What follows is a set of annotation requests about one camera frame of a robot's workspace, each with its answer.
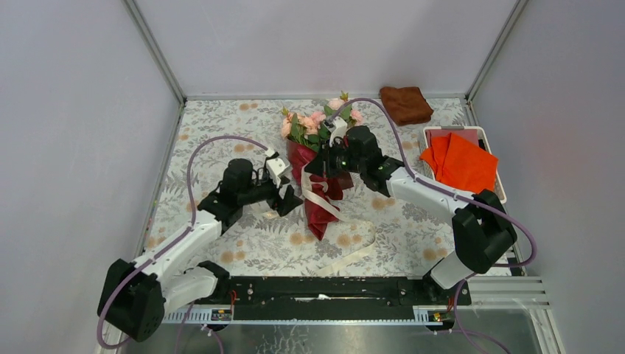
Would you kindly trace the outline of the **dark red wrapping paper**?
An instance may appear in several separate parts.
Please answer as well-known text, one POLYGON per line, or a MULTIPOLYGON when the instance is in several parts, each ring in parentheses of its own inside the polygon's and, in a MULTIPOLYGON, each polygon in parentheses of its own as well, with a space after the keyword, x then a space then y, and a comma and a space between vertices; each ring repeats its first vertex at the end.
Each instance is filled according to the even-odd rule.
POLYGON ((304 196, 307 228, 318 240, 323 240, 328 225, 339 221, 329 208, 333 207, 337 212, 340 209, 332 205, 330 201, 343 200, 343 191, 353 188, 354 183, 348 173, 341 173, 334 178, 311 175, 302 179, 304 166, 311 162, 316 154, 308 147, 287 140, 287 158, 292 166, 292 176, 297 185, 302 188, 304 196))

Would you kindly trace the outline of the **pink fake flower bouquet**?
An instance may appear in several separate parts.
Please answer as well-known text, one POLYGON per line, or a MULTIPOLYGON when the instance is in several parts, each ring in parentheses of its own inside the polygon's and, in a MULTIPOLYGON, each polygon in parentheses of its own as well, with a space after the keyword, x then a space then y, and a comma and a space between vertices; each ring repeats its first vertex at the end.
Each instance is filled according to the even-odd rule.
POLYGON ((280 130, 282 137, 317 152, 321 143, 330 137, 329 130, 322 127, 322 122, 348 100, 349 94, 342 91, 339 97, 329 100, 322 111, 314 111, 310 115, 298 114, 283 108, 284 119, 280 130))

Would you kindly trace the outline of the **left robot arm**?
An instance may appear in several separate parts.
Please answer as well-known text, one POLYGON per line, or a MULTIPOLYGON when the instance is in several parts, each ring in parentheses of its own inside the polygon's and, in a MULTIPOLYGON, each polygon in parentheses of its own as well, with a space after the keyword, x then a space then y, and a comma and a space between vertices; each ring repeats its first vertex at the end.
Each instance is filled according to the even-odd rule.
POLYGON ((183 269, 193 254, 228 231, 244 207, 265 202, 285 216, 303 201, 287 173, 290 164, 273 154, 259 170, 247 159, 232 159, 221 181, 197 206, 187 227, 159 246, 108 269, 97 314, 98 326, 113 325, 134 341, 154 334, 165 316, 192 302, 219 303, 231 296, 229 273, 203 261, 183 269))

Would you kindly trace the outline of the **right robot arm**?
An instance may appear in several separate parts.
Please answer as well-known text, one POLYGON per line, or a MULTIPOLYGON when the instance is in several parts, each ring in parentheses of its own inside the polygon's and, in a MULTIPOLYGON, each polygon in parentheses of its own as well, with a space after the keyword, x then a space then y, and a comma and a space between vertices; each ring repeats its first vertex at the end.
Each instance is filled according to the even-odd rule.
POLYGON ((370 190, 421 207, 450 225, 454 250, 423 277, 424 297, 434 304, 447 299, 463 279, 485 274, 517 241, 512 222, 492 191, 472 194, 415 173, 399 159, 383 154, 365 126, 322 143, 315 158, 302 167, 301 181, 344 173, 358 174, 370 190))

